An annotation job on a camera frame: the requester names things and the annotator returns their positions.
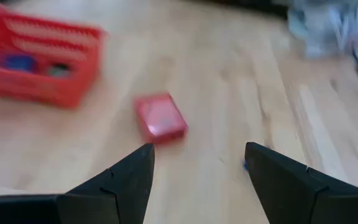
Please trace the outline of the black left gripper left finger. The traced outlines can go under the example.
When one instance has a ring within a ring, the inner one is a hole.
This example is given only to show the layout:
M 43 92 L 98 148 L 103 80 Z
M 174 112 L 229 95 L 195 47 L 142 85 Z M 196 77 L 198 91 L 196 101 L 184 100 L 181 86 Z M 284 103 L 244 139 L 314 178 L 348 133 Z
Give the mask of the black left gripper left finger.
M 154 164 L 147 143 L 64 194 L 0 195 L 0 223 L 142 223 Z

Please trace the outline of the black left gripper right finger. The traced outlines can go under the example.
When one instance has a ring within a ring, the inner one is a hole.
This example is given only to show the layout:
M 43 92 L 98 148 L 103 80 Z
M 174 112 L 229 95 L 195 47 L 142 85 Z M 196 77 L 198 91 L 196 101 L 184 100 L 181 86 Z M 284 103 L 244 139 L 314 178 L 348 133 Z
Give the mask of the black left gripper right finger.
M 358 187 L 256 142 L 244 159 L 270 223 L 358 224 Z

